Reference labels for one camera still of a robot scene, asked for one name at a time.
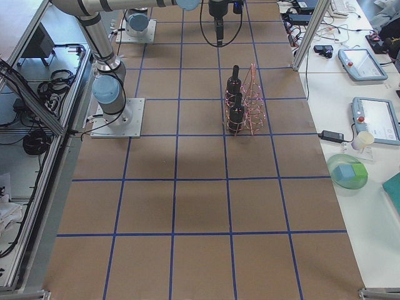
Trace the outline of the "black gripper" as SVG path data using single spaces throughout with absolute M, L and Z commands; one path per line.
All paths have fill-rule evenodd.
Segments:
M 214 17 L 214 29 L 216 33 L 216 45 L 223 46 L 224 21 L 223 17 L 228 13 L 228 0 L 209 0 L 209 14 Z

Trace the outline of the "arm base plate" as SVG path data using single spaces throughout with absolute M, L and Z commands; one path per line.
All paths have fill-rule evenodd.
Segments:
M 149 24 L 144 31 L 119 31 L 117 33 L 116 42 L 122 44 L 151 44 L 154 42 L 157 21 L 150 19 Z
M 144 106 L 144 98 L 127 98 L 126 107 L 117 120 L 111 122 L 116 116 L 107 114 L 94 120 L 94 130 L 90 132 L 90 136 L 92 138 L 139 138 Z

